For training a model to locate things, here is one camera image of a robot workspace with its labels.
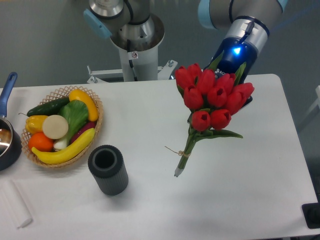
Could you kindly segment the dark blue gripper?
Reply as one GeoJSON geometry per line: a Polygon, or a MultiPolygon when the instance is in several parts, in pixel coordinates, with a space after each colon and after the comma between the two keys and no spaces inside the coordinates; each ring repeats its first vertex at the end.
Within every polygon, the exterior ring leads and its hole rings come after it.
{"type": "MultiPolygon", "coordinates": [[[[270,31],[260,20],[251,16],[240,16],[231,24],[217,52],[206,69],[217,71],[217,75],[236,74],[236,83],[244,83],[250,69],[266,44],[270,31]]],[[[242,108],[253,101],[250,96],[242,108]]]]}

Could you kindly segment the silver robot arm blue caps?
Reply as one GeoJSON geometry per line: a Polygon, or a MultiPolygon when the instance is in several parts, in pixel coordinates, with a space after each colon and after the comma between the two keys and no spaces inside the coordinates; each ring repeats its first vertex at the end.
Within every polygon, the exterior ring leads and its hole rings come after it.
{"type": "MultiPolygon", "coordinates": [[[[285,0],[202,0],[197,15],[207,29],[227,29],[208,67],[217,77],[235,73],[243,83],[286,8],[285,0]]],[[[83,17],[92,31],[119,51],[126,82],[168,79],[175,66],[158,68],[163,22],[147,0],[91,0],[83,17]]]]}

